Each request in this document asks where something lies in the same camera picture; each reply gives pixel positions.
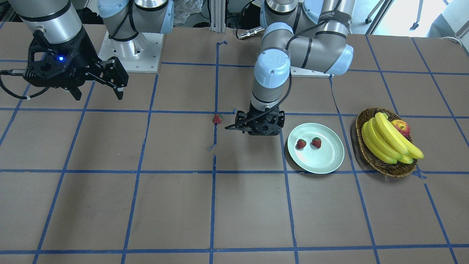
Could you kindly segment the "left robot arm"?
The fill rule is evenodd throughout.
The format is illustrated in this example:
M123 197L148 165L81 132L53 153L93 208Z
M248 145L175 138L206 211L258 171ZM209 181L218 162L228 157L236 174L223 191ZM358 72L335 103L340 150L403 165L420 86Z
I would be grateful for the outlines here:
M280 104L292 87L291 67L344 74L354 55L346 42L354 7L354 0L264 0L260 25L265 32L254 66L250 108L238 111L226 130L278 135L285 122Z

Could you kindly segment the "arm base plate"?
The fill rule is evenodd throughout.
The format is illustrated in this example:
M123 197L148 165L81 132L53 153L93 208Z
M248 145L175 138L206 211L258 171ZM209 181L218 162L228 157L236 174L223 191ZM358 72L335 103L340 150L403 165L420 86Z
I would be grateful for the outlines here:
M158 73L164 37L144 32L132 40L117 41L106 32L98 57L104 61L117 57L128 73Z
M308 77L308 78L332 78L333 74L326 74L319 71L307 70L300 67L290 67L293 77Z

